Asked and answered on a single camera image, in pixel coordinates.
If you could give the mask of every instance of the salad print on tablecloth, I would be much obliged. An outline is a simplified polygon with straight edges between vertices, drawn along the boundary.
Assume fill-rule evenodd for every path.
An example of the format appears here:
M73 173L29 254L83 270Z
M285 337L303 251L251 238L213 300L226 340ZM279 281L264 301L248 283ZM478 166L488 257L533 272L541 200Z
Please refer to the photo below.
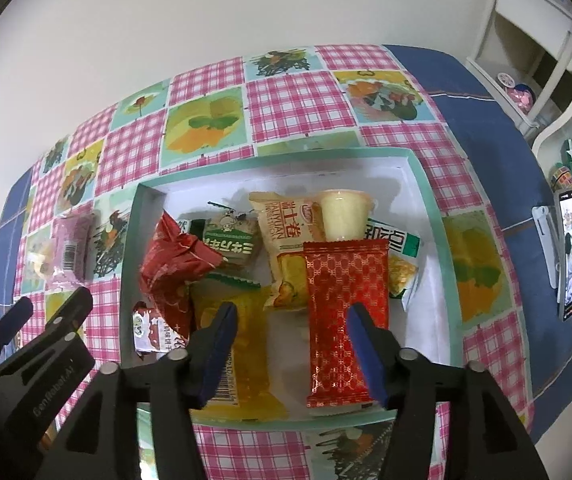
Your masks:
M128 96L57 142L32 171L14 297L31 298L35 315L22 330L21 342L43 329L48 304L60 300L50 299L60 291L46 290L27 259L49 235L55 216L77 206L97 215L88 258L95 309L83 337L98 368L119 360L121 260L138 183L250 156L357 146L401 146L418 156L452 250L464 357L489 368L529 427L533 401L522 300L495 213L432 98L379 45L309 46L213 63ZM61 411L59 423L91 376ZM373 449L385 433L381 428L348 430L342 434L350 440L346 445L368 440ZM261 471L257 478L300 479L320 467L310 458L310 443L320 441L318 434L201 426L196 431L209 478L246 478ZM441 405L431 479L444 476L447 435L448 409ZM372 460L366 461L368 467ZM354 478L362 478L359 471L356 467Z

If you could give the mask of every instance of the red patterned package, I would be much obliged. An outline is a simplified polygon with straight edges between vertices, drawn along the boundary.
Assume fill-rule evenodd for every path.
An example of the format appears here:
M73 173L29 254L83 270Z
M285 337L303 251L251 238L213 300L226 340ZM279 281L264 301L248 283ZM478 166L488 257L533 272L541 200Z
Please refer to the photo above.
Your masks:
M310 322L309 408L369 402L346 315L361 301L388 328L387 240L305 242Z
M139 286L166 323L188 339L193 312L185 284L197 282L222 261L221 254L195 235L182 233L164 211L139 269Z

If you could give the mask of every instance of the pink snack package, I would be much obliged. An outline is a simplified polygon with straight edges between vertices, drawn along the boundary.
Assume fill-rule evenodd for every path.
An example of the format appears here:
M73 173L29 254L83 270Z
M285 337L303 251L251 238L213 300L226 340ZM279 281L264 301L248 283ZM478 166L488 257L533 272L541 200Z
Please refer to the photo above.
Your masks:
M93 222L92 213L54 219L53 274L48 286L79 286L85 280L88 232Z

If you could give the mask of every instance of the checkered tablecloth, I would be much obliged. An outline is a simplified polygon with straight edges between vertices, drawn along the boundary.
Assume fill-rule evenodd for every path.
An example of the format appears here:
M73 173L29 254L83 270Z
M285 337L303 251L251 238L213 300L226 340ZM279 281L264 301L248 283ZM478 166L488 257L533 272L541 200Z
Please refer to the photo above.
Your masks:
M112 105L82 123L66 139L62 160L53 168L46 171L44 158L41 158L32 171L32 203L26 210L28 219L19 247L15 299L21 293L22 280L26 275L26 253L30 250L27 243L30 243L35 232L49 226L55 215L57 197L70 171L66 160L72 160L75 156L75 160L80 160L86 147L98 140L102 140L102 149L92 174L94 190L90 197L84 198L88 209L102 206L102 201L106 201L106 207L110 207L113 203L111 199L118 193L126 192L129 187L159 174L256 156L259 148L274 142L308 138L323 142L326 135L330 137L334 132L348 131L362 146L402 146L412 149L427 173L442 215L481 211L489 219L496 249L508 277L511 288L509 301L512 303L495 317L465 328L461 344L467 360L479 360L492 371L512 405L528 424L532 420L533 407L527 384L530 379L525 372L527 348L524 345L517 277L492 206L479 185L466 153L455 140L434 101L416 78L382 46L325 45L307 47L297 51L297 55L299 59L305 57L306 66L300 62L285 70L273 70L268 75L265 72L262 75L259 66L254 64L261 56L235 57L176 75L169 87L166 85L166 93L161 94L165 96L165 102L163 98L157 99L157 94L142 94L140 97L143 101L130 96L130 100ZM262 70L271 70L273 62L286 59L280 56L282 54L275 51L263 54L268 60L268 68L264 66ZM344 77L348 73L350 78L362 81L359 88L365 94L362 101L355 100L354 94L347 94L348 85L345 80L342 83L342 76L334 71L344 71L341 72ZM217 92L230 88L240 88L239 95L243 102L239 105L239 111L231 104L229 94L219 102L211 100L210 108L202 106L199 101L216 97ZM390 88L390 95L381 93L382 88ZM415 96L413 102L418 107L416 119L399 120L392 115L382 115L394 104L387 100L399 99L397 94L406 95L401 99ZM383 107L364 111L363 103L374 103L375 97L380 104L383 103ZM198 121L189 114L190 107L199 107ZM180 108L186 110L185 123L189 126L206 124L222 116L232 117L233 123L239 126L231 128L230 131L236 132L237 137L231 134L230 138L237 140L233 145L229 143L219 150L209 147L181 154L179 158L175 153L178 162L164 166L161 155L163 150L168 150L165 135L169 110ZM243 120L238 121L239 117L235 114L242 114ZM88 283L94 298L94 309L86 320L84 337L97 361L94 371L106 361L120 359L119 273L120 270L115 270L107 276L95 276ZM46 290L41 285L41 288L37 287L37 290L26 294L33 301L35 314L22 329L23 343L43 329L46 322L45 302L50 293L52 290ZM60 421L70 412L93 373L70 398L59 415ZM448 435L446 404L437 409L437 424L437 445L441 452L438 463L431 467L431 479L442 478L444 474ZM195 431L208 475L212 479L309 478L306 449L298 432L261 433L203 426L196 427Z

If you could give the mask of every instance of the beige snack package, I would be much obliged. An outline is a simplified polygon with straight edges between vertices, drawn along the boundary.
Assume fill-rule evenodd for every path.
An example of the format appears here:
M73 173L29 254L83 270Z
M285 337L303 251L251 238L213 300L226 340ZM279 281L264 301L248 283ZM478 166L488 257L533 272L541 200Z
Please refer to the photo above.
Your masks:
M273 277L266 307L295 310L308 305L304 242L323 242L321 208L311 197L254 191L248 199L259 217Z

